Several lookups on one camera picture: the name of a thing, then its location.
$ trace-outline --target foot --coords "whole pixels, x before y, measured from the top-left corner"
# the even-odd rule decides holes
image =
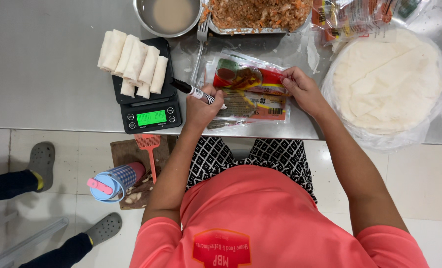
[[[122,218],[118,213],[111,213],[96,223],[85,233],[92,239],[93,247],[114,237],[122,228]]]
[[[36,192],[44,192],[51,188],[53,181],[52,167],[54,166],[54,159],[55,149],[52,143],[38,143],[32,148],[31,158],[29,160],[27,169],[39,174],[44,183],[42,189],[39,189]]]

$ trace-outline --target black and white patterned pants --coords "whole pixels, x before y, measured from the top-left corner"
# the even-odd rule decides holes
[[[302,140],[256,139],[248,158],[234,161],[231,150],[221,138],[201,137],[191,159],[186,191],[203,180],[239,165],[255,165],[282,172],[302,186],[317,203]]]

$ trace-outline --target wooden cutting board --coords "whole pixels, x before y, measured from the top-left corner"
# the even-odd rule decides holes
[[[159,176],[165,167],[171,151],[175,147],[176,137],[161,135],[160,146],[153,149],[156,174]],[[140,162],[145,166],[145,175],[137,181],[133,187],[127,190],[127,194],[119,202],[121,210],[144,208],[148,204],[148,198],[153,187],[152,170],[148,151],[140,150],[135,140],[110,143],[112,150],[113,166],[118,167],[132,162]]]

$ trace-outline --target coral t-shirt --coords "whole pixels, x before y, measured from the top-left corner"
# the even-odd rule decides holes
[[[237,166],[186,192],[183,230],[157,217],[138,232],[130,268],[427,268],[414,238],[390,226],[352,236],[276,170]]]

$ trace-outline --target black marker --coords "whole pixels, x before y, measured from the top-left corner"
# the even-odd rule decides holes
[[[204,101],[207,104],[212,104],[214,102],[214,98],[206,93],[204,93],[203,91],[199,90],[198,88],[195,88],[194,86],[183,82],[181,80],[178,80],[176,78],[172,78],[172,81],[170,83],[170,85],[176,87],[178,90],[180,90],[183,93],[186,93],[190,96],[193,96],[197,99],[200,99],[202,101]],[[226,107],[224,104],[222,105],[221,109],[227,109],[228,107]]]

